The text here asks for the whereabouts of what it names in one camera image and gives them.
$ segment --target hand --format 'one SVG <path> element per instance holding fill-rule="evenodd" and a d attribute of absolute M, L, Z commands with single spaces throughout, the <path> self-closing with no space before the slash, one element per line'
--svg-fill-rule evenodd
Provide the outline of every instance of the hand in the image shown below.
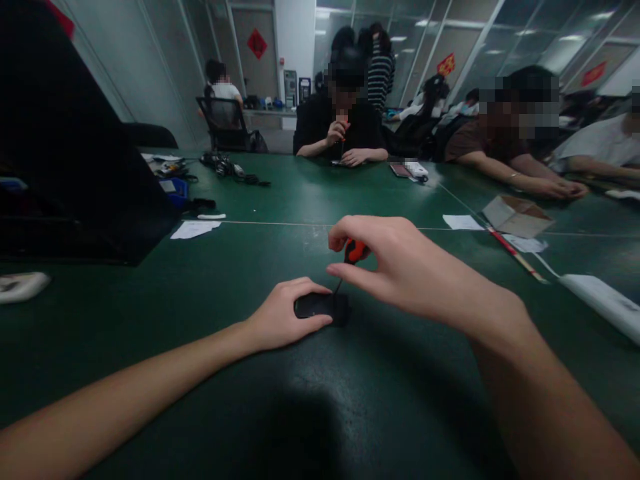
<path fill-rule="evenodd" d="M 436 246 L 404 218 L 344 217 L 329 232 L 329 248 L 342 250 L 347 238 L 367 244 L 378 269 L 334 263 L 327 272 L 378 300 L 478 341 L 516 335 L 517 320 L 528 319 L 515 294 Z"/>
<path fill-rule="evenodd" d="M 265 302 L 245 322 L 257 351 L 284 347 L 333 321 L 328 315 L 316 315 L 307 319 L 295 316 L 293 303 L 311 292 L 329 295 L 331 290 L 312 282 L 308 277 L 275 286 Z"/>
<path fill-rule="evenodd" d="M 512 185 L 522 191 L 544 199 L 564 200 L 571 198 L 571 188 L 563 185 L 564 181 L 519 175 L 513 179 Z"/>
<path fill-rule="evenodd" d="M 330 147 L 338 140 L 344 139 L 345 133 L 350 126 L 351 124 L 344 120 L 336 120 L 335 122 L 332 122 L 329 126 L 329 131 L 327 132 L 327 146 Z"/>
<path fill-rule="evenodd" d="M 364 163 L 368 158 L 371 158 L 371 149 L 351 149 L 344 152 L 340 164 L 354 168 Z"/>
<path fill-rule="evenodd" d="M 583 183 L 562 180 L 560 184 L 569 189 L 569 191 L 571 192 L 569 195 L 570 199 L 574 199 L 574 200 L 581 199 L 586 197 L 587 194 L 589 193 L 588 186 L 584 185 Z"/>

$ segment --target red decoration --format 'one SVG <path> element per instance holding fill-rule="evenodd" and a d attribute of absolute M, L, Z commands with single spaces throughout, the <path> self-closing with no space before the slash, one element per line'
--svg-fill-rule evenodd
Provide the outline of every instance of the red decoration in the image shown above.
<path fill-rule="evenodd" d="M 606 66 L 607 62 L 602 62 L 600 65 L 596 65 L 594 68 L 586 72 L 585 76 L 582 77 L 582 83 L 580 85 L 582 87 L 586 87 L 588 84 L 598 80 L 598 78 L 602 77 L 605 74 Z"/>
<path fill-rule="evenodd" d="M 62 30 L 64 30 L 67 36 L 70 39 L 72 39 L 75 25 L 73 24 L 71 19 L 68 16 L 66 16 L 64 13 L 62 13 L 60 10 L 58 10 L 58 7 L 52 4 L 51 0 L 45 0 L 45 1 L 47 3 L 47 6 L 50 8 L 50 10 L 53 12 L 55 17 L 58 19 L 58 22 L 60 22 L 60 25 L 62 26 Z"/>
<path fill-rule="evenodd" d="M 443 77 L 446 77 L 455 70 L 455 57 L 451 53 L 442 62 L 438 63 L 437 71 Z"/>
<path fill-rule="evenodd" d="M 265 42 L 264 38 L 262 38 L 262 35 L 260 35 L 260 32 L 258 32 L 258 29 L 253 29 L 253 33 L 249 37 L 247 45 L 249 46 L 249 50 L 253 52 L 258 60 L 260 60 L 262 55 L 264 55 L 267 50 L 267 42 Z"/>

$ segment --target glass wall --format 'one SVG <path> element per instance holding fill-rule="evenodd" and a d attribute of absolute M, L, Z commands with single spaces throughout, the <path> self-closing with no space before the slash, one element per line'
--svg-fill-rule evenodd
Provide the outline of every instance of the glass wall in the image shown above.
<path fill-rule="evenodd" d="M 570 91 L 606 57 L 604 82 L 640 45 L 640 5 L 621 0 L 317 0 L 315 72 L 326 69 L 339 28 L 351 25 L 357 35 L 374 22 L 393 38 L 396 76 L 388 107 L 406 106 L 451 53 L 455 69 L 447 81 L 456 87 L 454 103 L 483 78 L 527 65 L 562 75 Z"/>

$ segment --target bracelet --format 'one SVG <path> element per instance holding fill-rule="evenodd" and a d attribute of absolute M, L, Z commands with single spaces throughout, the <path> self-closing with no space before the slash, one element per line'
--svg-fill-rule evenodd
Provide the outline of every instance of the bracelet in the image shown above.
<path fill-rule="evenodd" d="M 508 176 L 507 179 L 505 180 L 505 183 L 511 183 L 510 180 L 512 178 L 519 177 L 520 175 L 522 175 L 522 173 L 520 173 L 520 172 L 515 172 L 515 173 L 510 174 L 510 176 Z"/>

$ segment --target screwdriver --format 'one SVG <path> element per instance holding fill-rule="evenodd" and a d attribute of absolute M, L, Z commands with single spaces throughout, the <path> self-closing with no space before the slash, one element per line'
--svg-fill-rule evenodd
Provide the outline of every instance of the screwdriver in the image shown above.
<path fill-rule="evenodd" d="M 366 257 L 370 251 L 371 250 L 369 250 L 369 247 L 366 246 L 364 242 L 361 242 L 360 240 L 347 239 L 347 245 L 345 246 L 345 263 L 355 265 L 362 260 L 362 258 Z M 340 279 L 338 286 L 333 292 L 334 296 L 338 293 L 340 285 L 342 285 L 342 279 Z"/>

